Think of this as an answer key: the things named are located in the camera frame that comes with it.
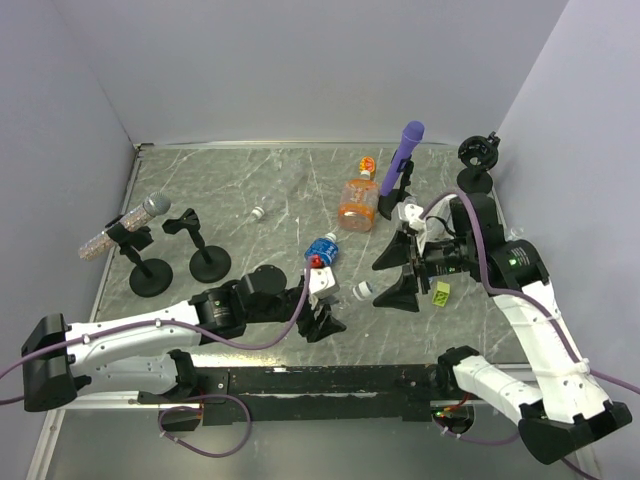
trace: white bottle cap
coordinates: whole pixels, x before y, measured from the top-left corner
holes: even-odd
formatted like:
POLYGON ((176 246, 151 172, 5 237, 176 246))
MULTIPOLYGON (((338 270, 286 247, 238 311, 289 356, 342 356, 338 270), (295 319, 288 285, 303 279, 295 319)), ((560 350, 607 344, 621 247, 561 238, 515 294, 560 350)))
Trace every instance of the white bottle cap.
POLYGON ((373 287, 369 282, 360 282, 351 289, 351 293, 353 293, 353 296, 358 300, 363 301, 365 298, 373 295, 373 287))
POLYGON ((251 210, 251 216, 255 220, 260 220, 264 216, 264 209, 262 207, 254 207, 253 210, 251 210))

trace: tabletop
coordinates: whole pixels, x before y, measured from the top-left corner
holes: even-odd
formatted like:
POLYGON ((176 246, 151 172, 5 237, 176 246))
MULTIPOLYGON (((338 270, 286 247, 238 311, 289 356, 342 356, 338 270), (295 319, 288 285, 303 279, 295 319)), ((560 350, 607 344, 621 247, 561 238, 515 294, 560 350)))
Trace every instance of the tabletop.
MULTIPOLYGON (((261 351, 236 350, 208 344, 190 350, 196 366, 249 365, 391 365, 431 363, 449 347, 469 345, 494 363, 524 363, 526 357, 506 318, 484 289, 468 274, 441 278, 451 286, 444 307, 431 303, 431 294, 419 295, 420 313, 374 308, 358 301, 351 287, 368 281, 377 293, 396 282, 400 268, 374 272, 371 265, 389 244, 395 225, 376 217, 368 233, 341 230, 338 203, 344 184, 358 175, 363 156, 373 157, 386 172, 393 146, 337 145, 270 148, 143 147, 129 206, 142 203, 151 192, 163 191, 172 200, 169 213, 149 226, 154 243, 141 252, 143 259, 161 258, 173 268, 171 286, 154 298, 136 296, 129 288, 132 264, 115 255, 109 267, 95 321, 108 321, 173 305, 230 279, 238 279, 264 264, 287 275, 288 287, 298 284, 303 254, 317 237, 335 232, 340 248, 333 271, 341 286, 334 316, 347 326, 315 344, 308 344, 296 329, 276 346, 261 351), (256 200, 296 158, 308 160, 310 173, 279 210, 267 212, 256 223, 247 222, 256 200), (167 235, 161 225, 193 208, 202 224, 207 245, 229 253, 229 274, 215 284, 193 279, 188 263, 195 247, 186 231, 167 235)), ((457 149, 420 146, 409 191, 420 204, 455 186, 463 168, 457 149)), ((243 343, 265 343, 282 324, 249 325, 243 343)))

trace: white wall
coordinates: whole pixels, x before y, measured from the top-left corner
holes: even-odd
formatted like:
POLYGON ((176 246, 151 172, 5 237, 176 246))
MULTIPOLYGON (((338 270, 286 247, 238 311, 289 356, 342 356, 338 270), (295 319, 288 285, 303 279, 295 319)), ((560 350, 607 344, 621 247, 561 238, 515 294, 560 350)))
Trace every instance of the white wall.
MULTIPOLYGON (((507 222, 547 263, 594 368, 640 384, 640 3, 571 0, 500 127, 507 222)), ((635 423, 597 443, 605 479, 640 475, 635 423)))
POLYGON ((567 0, 54 0, 136 142, 496 129, 567 0))
MULTIPOLYGON (((90 312, 103 261, 82 241, 122 201, 133 149, 82 52, 49 0, 0 2, 0 366, 38 320, 90 312)), ((20 371, 0 398, 22 392, 20 371)), ((0 407, 4 479, 24 478, 44 416, 0 407)))

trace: bottle with orange liquid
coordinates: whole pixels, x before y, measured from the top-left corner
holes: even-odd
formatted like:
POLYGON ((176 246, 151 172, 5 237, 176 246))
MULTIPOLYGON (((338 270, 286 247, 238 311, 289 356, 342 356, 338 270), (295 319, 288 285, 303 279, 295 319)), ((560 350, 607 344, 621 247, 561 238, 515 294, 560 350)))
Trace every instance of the bottle with orange liquid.
POLYGON ((338 225, 352 232, 368 232, 378 208, 380 186, 371 180, 375 161, 364 157, 360 162, 360 176, 349 180, 342 190, 338 225))

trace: microphone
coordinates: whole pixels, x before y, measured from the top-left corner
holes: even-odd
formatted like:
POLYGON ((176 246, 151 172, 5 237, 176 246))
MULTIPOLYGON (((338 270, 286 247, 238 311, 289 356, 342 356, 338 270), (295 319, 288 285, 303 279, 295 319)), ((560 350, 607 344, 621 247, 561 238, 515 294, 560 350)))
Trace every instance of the microphone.
POLYGON ((387 172, 387 176, 384 177, 382 186, 380 187, 380 196, 386 197, 391 193, 393 187, 398 181, 398 177, 402 173, 401 168, 403 160, 407 160, 413 149, 418 146, 422 141, 422 135, 424 135, 424 125, 416 120, 409 122, 402 131, 402 138, 400 139, 400 145, 396 150, 393 160, 391 160, 391 166, 387 172))
MULTIPOLYGON (((144 227, 158 215, 164 215, 171 208, 171 200, 160 192, 154 192, 145 198, 142 205, 137 206, 125 216, 119 223, 130 232, 135 232, 144 227)), ((104 252, 114 247, 116 242, 111 240, 106 231, 102 231, 78 249, 78 255, 83 260, 93 260, 104 252)))

